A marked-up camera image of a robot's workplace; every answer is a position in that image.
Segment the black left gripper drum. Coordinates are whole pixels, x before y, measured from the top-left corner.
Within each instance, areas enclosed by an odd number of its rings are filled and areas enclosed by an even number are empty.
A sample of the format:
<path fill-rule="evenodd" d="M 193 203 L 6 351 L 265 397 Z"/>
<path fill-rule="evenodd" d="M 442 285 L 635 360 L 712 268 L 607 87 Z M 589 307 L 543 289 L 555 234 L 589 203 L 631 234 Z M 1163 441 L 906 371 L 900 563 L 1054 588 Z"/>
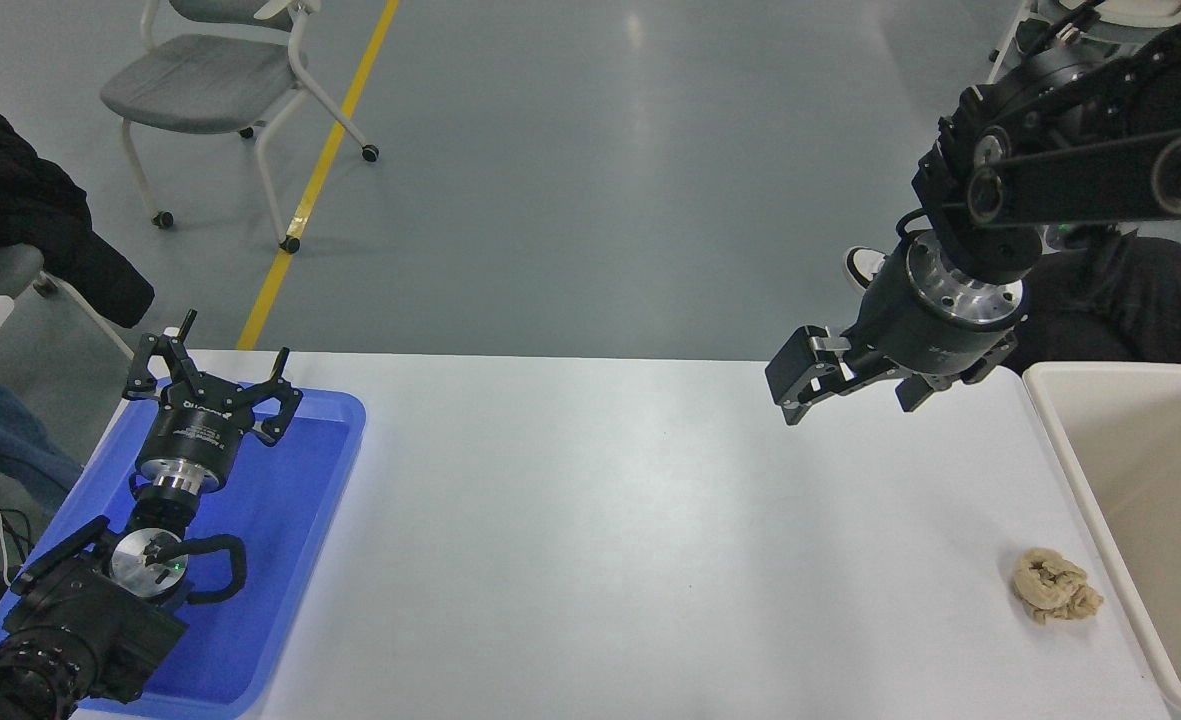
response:
<path fill-rule="evenodd" d="M 205 390 L 205 395 L 198 398 L 188 384 L 171 384 L 159 395 L 159 413 L 143 443 L 143 462 L 233 466 L 255 415 L 250 407 L 226 405 L 228 398 L 233 398 L 228 388 Z"/>

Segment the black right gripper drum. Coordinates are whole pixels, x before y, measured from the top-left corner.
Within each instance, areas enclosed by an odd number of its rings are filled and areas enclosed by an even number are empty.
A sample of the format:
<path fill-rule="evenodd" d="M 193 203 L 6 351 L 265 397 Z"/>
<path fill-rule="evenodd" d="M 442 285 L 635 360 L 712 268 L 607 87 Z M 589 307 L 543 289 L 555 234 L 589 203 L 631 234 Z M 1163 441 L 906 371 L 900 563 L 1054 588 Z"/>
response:
<path fill-rule="evenodd" d="M 863 293 L 852 346 L 929 387 L 978 382 L 1014 351 L 1018 286 L 976 279 L 941 250 L 856 250 L 852 282 Z"/>

